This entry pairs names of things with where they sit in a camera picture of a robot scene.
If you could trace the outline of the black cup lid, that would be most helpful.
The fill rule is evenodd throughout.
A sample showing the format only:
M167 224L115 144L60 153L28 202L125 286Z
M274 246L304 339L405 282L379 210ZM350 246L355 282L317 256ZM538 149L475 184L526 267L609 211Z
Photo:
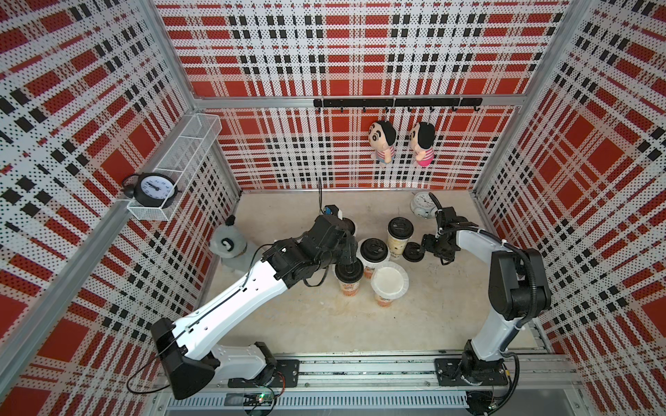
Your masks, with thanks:
M352 236L356 235L357 227L353 220L350 218L343 218L343 222L348 226L350 234Z

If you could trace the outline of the black lid front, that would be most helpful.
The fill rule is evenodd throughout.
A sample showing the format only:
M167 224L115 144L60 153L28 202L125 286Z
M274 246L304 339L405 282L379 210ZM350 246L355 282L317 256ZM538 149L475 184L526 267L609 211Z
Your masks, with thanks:
M360 282L364 277L364 265L358 258L350 265L338 263L335 266L335 274L339 282L343 284L355 284Z

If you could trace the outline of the paper milk tea cup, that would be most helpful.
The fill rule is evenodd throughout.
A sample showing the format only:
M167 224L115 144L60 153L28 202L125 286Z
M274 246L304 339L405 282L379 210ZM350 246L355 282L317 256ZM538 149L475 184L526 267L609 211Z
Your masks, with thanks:
M390 252L390 256L392 258L400 258L402 253L404 253L408 242L408 239L394 239L393 237L389 236L387 238L387 246L388 251Z
M366 265L364 267L364 277L367 279L371 279L374 275L375 270L376 270L375 265Z

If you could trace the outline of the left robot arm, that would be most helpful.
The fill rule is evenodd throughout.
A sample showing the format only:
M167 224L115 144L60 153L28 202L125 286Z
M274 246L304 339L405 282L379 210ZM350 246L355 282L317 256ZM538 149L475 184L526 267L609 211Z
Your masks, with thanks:
M357 241L341 214L317 216L295 239L260 251L250 270L212 301L176 321L151 327L173 397L187 399L213 382L240 379L267 386L278 362L265 343L224 347L220 340L259 307L330 265L357 266Z

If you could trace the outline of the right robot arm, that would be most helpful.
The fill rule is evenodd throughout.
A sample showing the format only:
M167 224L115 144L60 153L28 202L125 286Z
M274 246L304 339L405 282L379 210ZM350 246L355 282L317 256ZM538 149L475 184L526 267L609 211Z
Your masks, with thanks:
M450 265L457 252L467 251L488 265L491 307L480 332L467 341L459 362L445 364L441 374L451 382L496 385L509 345L532 319L551 307L542 255L480 229L452 207L437 206L435 220L437 231L423 236L421 252Z

